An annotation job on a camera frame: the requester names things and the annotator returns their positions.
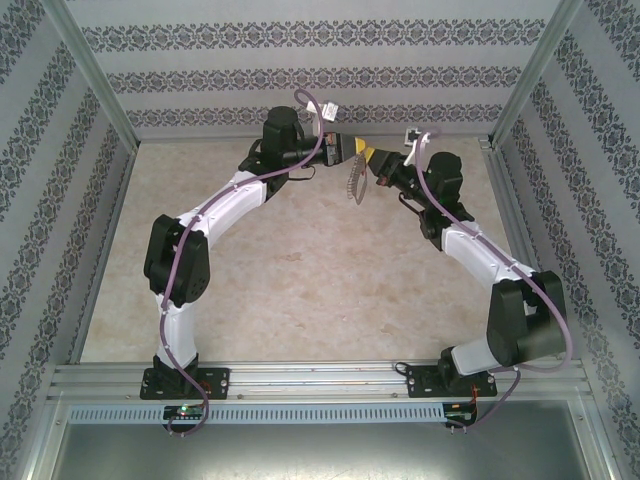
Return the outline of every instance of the floor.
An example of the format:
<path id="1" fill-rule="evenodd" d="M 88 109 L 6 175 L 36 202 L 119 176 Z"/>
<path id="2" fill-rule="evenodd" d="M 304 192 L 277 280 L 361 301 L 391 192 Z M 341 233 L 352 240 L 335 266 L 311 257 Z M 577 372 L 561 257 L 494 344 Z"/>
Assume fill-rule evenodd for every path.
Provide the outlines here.
<path id="1" fill-rule="evenodd" d="M 402 139 L 372 146 L 403 150 Z M 143 144 L 84 348 L 84 362 L 149 362 L 158 311 L 142 267 L 154 219 L 177 216 L 228 181 L 251 140 Z M 507 248 L 475 138 L 436 138 L 463 160 L 462 202 Z M 200 299 L 201 360 L 437 358 L 484 333 L 489 292 L 421 235 L 397 192 L 370 177 L 362 205 L 347 199 L 351 164 L 289 182 L 214 246 Z"/>

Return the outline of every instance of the perforated metal strip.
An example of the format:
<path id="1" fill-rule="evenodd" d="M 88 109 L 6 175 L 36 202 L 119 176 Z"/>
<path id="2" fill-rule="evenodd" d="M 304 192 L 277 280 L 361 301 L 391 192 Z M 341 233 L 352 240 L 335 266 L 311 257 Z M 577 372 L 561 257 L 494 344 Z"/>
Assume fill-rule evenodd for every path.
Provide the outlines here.
<path id="1" fill-rule="evenodd" d="M 161 423 L 163 405 L 79 405 L 69 423 L 74 425 L 144 425 Z M 374 405 L 213 405 L 211 424 L 327 424 L 443 422 L 441 403 Z M 176 420 L 196 423 L 195 420 Z"/>

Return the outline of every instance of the marble floor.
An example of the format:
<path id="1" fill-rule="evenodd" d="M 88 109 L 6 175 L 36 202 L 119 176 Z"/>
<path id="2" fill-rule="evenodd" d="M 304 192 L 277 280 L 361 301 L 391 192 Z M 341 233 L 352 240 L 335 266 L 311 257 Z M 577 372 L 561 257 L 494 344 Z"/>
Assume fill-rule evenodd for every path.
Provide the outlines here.
<path id="1" fill-rule="evenodd" d="M 402 139 L 372 146 L 403 149 Z M 158 312 L 142 267 L 154 219 L 177 216 L 220 188 L 250 140 L 143 144 L 136 160 L 83 362 L 149 362 Z M 498 245 L 507 242 L 475 138 L 436 138 L 427 157 L 463 160 L 462 201 Z M 482 335 L 484 291 L 422 237 L 397 191 L 375 185 L 347 199 L 351 164 L 289 182 L 214 246 L 198 309 L 201 360 L 436 358 Z"/>

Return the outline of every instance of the enclosure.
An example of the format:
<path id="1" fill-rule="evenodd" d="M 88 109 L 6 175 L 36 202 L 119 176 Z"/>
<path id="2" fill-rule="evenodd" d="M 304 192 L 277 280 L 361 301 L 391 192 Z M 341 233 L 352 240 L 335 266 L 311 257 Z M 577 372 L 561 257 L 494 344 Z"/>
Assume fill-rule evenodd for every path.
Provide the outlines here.
<path id="1" fill-rule="evenodd" d="M 638 0 L 0 8 L 0 478 L 640 478 Z M 396 191 L 369 177 L 349 199 L 345 162 L 216 242 L 195 338 L 229 396 L 189 439 L 151 426 L 167 404 L 139 399 L 160 341 L 154 220 L 225 185 L 269 109 L 295 107 L 309 135 L 299 87 L 339 106 L 329 131 L 406 155 L 420 127 L 426 159 L 462 159 L 485 234 L 562 281 L 565 370 L 525 372 L 468 435 L 438 429 L 442 399 L 411 401 L 394 365 L 484 335 L 490 294 Z M 504 393 L 512 375 L 495 378 Z M 194 466 L 150 469 L 151 451 Z"/>

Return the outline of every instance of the wall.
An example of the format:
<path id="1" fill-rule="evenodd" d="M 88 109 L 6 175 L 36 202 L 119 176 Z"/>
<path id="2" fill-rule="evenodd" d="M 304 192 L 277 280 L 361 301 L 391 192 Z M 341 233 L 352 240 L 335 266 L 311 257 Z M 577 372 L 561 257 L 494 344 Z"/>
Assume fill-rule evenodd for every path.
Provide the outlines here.
<path id="1" fill-rule="evenodd" d="M 640 2 L 589 0 L 504 142 L 624 478 L 640 478 Z"/>
<path id="2" fill-rule="evenodd" d="M 558 0 L 76 0 L 141 139 L 255 135 L 312 89 L 342 131 L 487 134 Z"/>
<path id="3" fill-rule="evenodd" d="M 0 1 L 0 479 L 68 361 L 130 154 L 35 0 Z"/>

